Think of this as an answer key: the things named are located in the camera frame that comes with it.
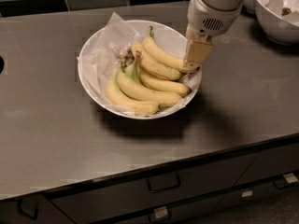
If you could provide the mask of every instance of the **banana stem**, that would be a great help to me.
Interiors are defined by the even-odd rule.
[[[149,27],[148,27],[148,33],[147,33],[148,36],[151,36],[151,35],[152,35],[152,29],[153,29],[152,26],[149,26]]]

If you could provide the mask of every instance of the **countertop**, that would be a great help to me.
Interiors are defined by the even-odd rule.
[[[202,64],[194,99],[134,120],[96,104],[79,52],[113,12],[185,33],[188,2],[0,19],[0,200],[299,133],[299,46],[242,12]]]

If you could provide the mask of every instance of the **bowl with food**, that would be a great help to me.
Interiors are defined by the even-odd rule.
[[[85,91],[104,109],[129,119],[158,119],[186,107],[202,75],[200,67],[183,63],[186,38],[155,21],[116,18],[79,54]]]
[[[266,36],[279,44],[299,43],[299,0],[254,0]]]

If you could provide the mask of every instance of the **bunch of bananas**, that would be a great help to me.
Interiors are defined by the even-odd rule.
[[[178,81],[197,68],[185,66],[183,59],[160,48],[152,29],[148,28],[143,43],[133,43],[121,56],[106,88],[106,97],[113,105],[131,107],[136,116],[155,114],[188,95],[191,89]]]

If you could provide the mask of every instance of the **speaker grille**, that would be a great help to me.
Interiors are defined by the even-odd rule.
[[[214,31],[220,30],[224,26],[223,21],[217,19],[205,19],[203,20],[203,24],[208,30]]]

